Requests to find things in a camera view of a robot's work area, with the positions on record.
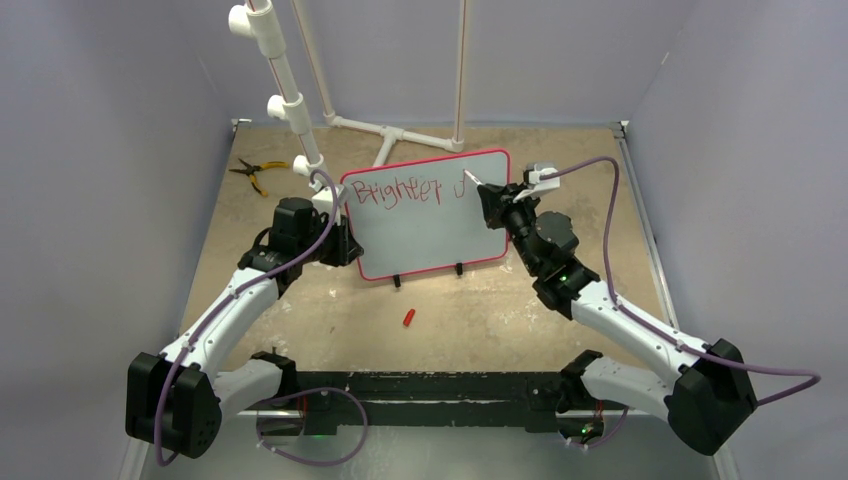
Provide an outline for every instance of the beige floor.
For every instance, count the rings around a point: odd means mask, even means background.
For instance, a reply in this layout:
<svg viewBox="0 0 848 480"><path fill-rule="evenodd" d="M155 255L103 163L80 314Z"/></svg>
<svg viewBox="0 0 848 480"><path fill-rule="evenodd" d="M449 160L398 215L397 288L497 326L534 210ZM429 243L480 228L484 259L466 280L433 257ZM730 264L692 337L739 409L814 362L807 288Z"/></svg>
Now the beige floor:
<svg viewBox="0 0 848 480"><path fill-rule="evenodd" d="M449 129L420 129L450 136ZM380 138L338 129L315 136L333 177L370 166ZM466 151L501 147L513 159L513 178L524 164L553 161L559 167L597 155L618 158L607 129L472 128ZM284 127L242 128L229 163L290 161L299 144ZM390 163L445 155L438 149L398 143ZM660 307L641 225L622 178L611 233L617 289L654 315ZM284 196L306 196L305 179L288 170L260 174L270 193L262 198L246 177L227 173L197 268L183 329L193 323L226 286L236 262L254 236L270 226ZM572 217L580 238L578 256L603 276L601 237L612 184L612 168L593 166L563 179L542 200L539 211ZM225 369L239 367L253 352L276 346L301 370L551 371L584 349L605 352L627 363L633 357L592 330L546 310L536 299L520 259L510 250L497 262L469 269L410 277L400 291L387 282L366 282L354 266L329 269L307 265L303 276L250 328ZM410 328L406 312L417 313Z"/></svg>

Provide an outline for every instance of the white marker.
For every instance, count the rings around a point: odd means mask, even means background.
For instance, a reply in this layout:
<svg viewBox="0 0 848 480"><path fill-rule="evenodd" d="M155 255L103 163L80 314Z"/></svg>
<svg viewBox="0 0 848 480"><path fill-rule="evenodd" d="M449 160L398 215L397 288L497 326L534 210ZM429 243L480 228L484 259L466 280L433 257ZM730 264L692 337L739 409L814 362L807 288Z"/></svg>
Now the white marker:
<svg viewBox="0 0 848 480"><path fill-rule="evenodd" d="M476 183L477 185L483 185L483 182L481 182L479 178L475 177L473 173L469 172L464 168L462 169L462 171L465 172L465 175L467 175L468 178L470 178L474 183Z"/></svg>

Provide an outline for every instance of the whiteboard red frame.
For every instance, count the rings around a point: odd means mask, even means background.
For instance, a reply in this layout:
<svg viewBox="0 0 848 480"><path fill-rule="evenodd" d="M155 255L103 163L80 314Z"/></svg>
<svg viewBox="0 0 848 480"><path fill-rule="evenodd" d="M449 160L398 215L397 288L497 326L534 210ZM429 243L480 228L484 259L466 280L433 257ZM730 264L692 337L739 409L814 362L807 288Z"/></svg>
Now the whiteboard red frame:
<svg viewBox="0 0 848 480"><path fill-rule="evenodd" d="M490 148L490 149L487 149L487 150L478 150L476 152L470 152L470 153L458 153L456 155L447 155L447 156L444 156L444 157L425 158L423 160L412 160L412 161L409 161L409 162L392 163L390 165L381 165L379 167L360 168L360 169L357 169L357 170L351 170L351 171L345 173L344 175L342 175L342 178L339 179L339 183L343 184L344 181L345 181L345 178L347 178L348 175L373 172L373 171L377 171L377 170L390 170L390 169L395 169L395 168L411 167L413 165L420 165L422 163L441 162L441 161L445 161L445 160L454 160L454 159L457 159L457 158L467 158L467 157L473 157L473 156L476 156L476 155L484 155L484 154L495 153L495 152L500 152L500 153L503 153L504 155L506 155L506 182L509 183L510 180L512 180L512 158L510 158L509 152L507 152L506 150L504 150L502 148ZM347 218L350 219L350 231L353 234L353 237L356 238L356 229L353 226L353 219L350 216L350 210L347 207L347 202L345 202L345 214L347 214ZM504 251L503 251L503 253L501 253L500 255L495 255L494 257L486 257L486 258L481 258L481 259L478 259L478 260L472 260L470 262L464 262L463 265L473 265L475 263L488 262L488 261L491 261L491 260L498 260L498 259L503 258L504 255L506 255L507 251L509 251L509 236L506 234L506 232L504 232ZM385 280L387 278L392 278L394 276L394 275L386 275L386 276L383 276L383 277L369 278L369 277L366 277L365 273L362 271L362 262L358 258L356 259L356 265L359 268L359 276L362 277L363 279L369 281L369 282L376 282L378 280ZM418 274L418 273L426 273L426 272L433 272L433 271L436 271L436 270L444 270L446 268L454 268L455 266L456 266L456 264L452 263L452 264L449 264L449 265L441 265L441 266L438 266L438 267L423 268L421 270L411 270L409 272L398 272L396 275L415 275L415 274Z"/></svg>

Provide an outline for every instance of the pliers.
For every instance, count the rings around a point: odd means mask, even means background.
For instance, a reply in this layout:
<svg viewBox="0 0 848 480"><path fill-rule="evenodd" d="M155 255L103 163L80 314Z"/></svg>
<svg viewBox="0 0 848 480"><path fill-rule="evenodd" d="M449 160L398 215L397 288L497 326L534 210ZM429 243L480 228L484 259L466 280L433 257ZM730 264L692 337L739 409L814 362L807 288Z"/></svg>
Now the pliers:
<svg viewBox="0 0 848 480"><path fill-rule="evenodd" d="M238 160L245 166L245 168L231 168L230 171L247 175L247 177L250 178L250 184L253 185L253 189L256 190L256 193L263 197L267 197L268 192L259 186L259 182L256 180L256 172L268 170L269 168L289 168L289 164L286 162L268 162L260 165L251 165L240 158Z"/></svg>

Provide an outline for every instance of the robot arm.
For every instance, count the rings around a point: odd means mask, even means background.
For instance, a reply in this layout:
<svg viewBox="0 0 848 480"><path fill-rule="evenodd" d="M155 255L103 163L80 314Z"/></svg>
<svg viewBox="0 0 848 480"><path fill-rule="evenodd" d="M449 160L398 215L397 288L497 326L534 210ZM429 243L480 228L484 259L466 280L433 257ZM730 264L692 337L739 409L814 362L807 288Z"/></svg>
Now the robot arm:
<svg viewBox="0 0 848 480"><path fill-rule="evenodd" d="M753 387L747 372L709 362L680 347L742 362L739 350L726 340L709 345L612 295L606 282L575 256L579 242L571 219L557 212L536 215L539 197L559 186L558 179L541 178L555 171L552 165L536 164L525 171L522 184L477 181L486 225L506 229L528 273L536 279L533 289L548 309L600 332L648 367L621 365L587 350L562 372L565 392L558 410L567 411L580 399L615 401L667 421L691 448L714 454L756 409ZM622 307L672 337L675 344L633 321Z"/></svg>
<svg viewBox="0 0 848 480"><path fill-rule="evenodd" d="M321 205L303 198L285 198L274 211L273 226L256 238L238 264L224 291L201 319L157 356L139 354L130 364L127 383L126 431L153 442L159 395L173 362L182 356L162 416L164 448L197 458L212 444L221 424L260 400L296 392L295 363L260 352L233 372L221 365L259 316L300 277L303 264L348 265L362 254L347 218L319 213ZM327 222L325 241L311 255L271 278L239 293L238 287L283 266L315 243ZM260 242L268 234L268 244ZM232 301L220 308L229 296Z"/></svg>

